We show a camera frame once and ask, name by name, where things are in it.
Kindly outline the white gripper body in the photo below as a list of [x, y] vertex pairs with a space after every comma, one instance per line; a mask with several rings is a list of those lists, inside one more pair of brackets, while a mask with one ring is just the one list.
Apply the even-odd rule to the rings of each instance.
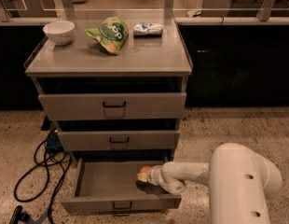
[[161, 165], [156, 165], [148, 169], [146, 173], [147, 181], [155, 186], [159, 186], [162, 182]]

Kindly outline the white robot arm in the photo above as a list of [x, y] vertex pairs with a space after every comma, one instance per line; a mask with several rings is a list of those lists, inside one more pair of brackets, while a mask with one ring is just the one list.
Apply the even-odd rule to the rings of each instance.
[[266, 199], [282, 189], [279, 168], [237, 143], [217, 147], [207, 163], [168, 161], [144, 166], [137, 179], [170, 194], [185, 191], [187, 181], [207, 186], [211, 224], [271, 224]]

